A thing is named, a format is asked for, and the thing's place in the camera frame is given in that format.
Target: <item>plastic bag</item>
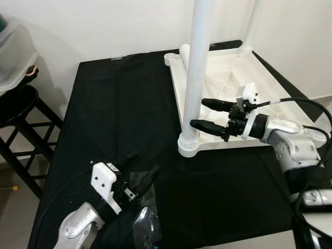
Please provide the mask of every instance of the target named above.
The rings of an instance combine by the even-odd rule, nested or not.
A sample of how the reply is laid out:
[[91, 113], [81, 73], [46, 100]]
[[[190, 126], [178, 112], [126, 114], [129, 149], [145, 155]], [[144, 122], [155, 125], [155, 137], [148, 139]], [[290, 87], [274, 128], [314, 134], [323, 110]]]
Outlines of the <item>plastic bag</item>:
[[[147, 172], [130, 174], [130, 185], [134, 188]], [[152, 185], [138, 203], [138, 215], [133, 223], [134, 241], [136, 249], [157, 249], [161, 240], [159, 218], [155, 189]]]

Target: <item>white tray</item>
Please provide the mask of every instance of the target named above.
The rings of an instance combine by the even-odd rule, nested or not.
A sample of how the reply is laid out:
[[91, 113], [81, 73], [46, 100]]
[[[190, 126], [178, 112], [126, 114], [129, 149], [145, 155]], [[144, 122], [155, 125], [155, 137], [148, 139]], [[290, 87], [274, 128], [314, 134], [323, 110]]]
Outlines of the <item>white tray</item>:
[[37, 56], [27, 29], [17, 19], [8, 20], [0, 32], [0, 96], [21, 82]]
[[[182, 124], [187, 73], [180, 54], [168, 53], [165, 54], [164, 58], [165, 64], [171, 70], [179, 119]], [[258, 103], [290, 97], [251, 51], [242, 53], [239, 52], [239, 49], [210, 51], [202, 98], [236, 102], [237, 89], [252, 82], [255, 83], [258, 90]], [[291, 119], [303, 125], [313, 124], [295, 102], [262, 107], [257, 109], [257, 112]], [[205, 106], [201, 106], [200, 119], [206, 119], [225, 126], [228, 121], [228, 114], [212, 111]], [[198, 150], [266, 146], [266, 144], [261, 143], [257, 139], [243, 140], [240, 136], [231, 137], [229, 142], [226, 143], [220, 137], [204, 132], [200, 132], [199, 144]]]

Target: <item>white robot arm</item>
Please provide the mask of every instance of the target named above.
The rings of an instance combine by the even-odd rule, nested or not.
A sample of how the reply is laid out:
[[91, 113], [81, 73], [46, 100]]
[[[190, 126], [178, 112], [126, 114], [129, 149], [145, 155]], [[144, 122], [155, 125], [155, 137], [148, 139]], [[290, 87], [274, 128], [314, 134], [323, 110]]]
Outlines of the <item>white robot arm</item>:
[[230, 136], [253, 137], [270, 144], [280, 163], [288, 184], [289, 200], [294, 208], [298, 223], [293, 222], [293, 232], [298, 248], [320, 248], [319, 239], [324, 237], [332, 243], [332, 223], [324, 232], [308, 224], [301, 211], [328, 212], [332, 214], [332, 175], [328, 175], [317, 148], [327, 143], [331, 147], [330, 135], [312, 131], [295, 121], [278, 117], [257, 114], [254, 110], [270, 102], [256, 104], [257, 91], [254, 84], [239, 89], [237, 102], [226, 102], [217, 99], [203, 99], [202, 104], [219, 112], [228, 112], [229, 121], [226, 127], [207, 120], [192, 120], [191, 126], [203, 132], [220, 136], [227, 142]]

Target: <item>pole base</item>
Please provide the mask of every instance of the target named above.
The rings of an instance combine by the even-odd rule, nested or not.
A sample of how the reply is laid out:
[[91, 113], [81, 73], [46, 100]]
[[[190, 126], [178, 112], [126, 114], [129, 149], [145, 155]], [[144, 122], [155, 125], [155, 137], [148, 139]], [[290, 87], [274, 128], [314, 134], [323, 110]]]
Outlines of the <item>pole base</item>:
[[178, 152], [183, 157], [194, 157], [199, 151], [199, 138], [195, 141], [185, 141], [180, 134], [177, 140]]

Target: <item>black table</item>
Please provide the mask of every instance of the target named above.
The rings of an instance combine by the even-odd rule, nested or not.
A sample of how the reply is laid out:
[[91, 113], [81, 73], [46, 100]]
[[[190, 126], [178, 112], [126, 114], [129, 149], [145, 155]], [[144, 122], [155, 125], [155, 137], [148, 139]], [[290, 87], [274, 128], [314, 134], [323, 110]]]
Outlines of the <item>black table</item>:
[[[212, 49], [240, 44], [236, 40]], [[155, 191], [164, 248], [197, 248], [291, 229], [292, 211], [278, 186], [287, 188], [271, 147], [179, 155], [181, 129], [163, 60], [167, 52], [177, 51], [80, 63], [30, 249], [53, 248], [62, 219], [85, 200], [98, 199], [89, 184], [91, 160], [117, 164], [133, 152], [141, 161], [130, 171], [162, 167]], [[305, 97], [259, 59], [291, 96]], [[311, 106], [300, 106], [313, 120], [320, 115]], [[65, 186], [81, 172], [86, 173]], [[131, 211], [120, 215], [99, 232], [92, 248], [133, 248], [132, 221]]]

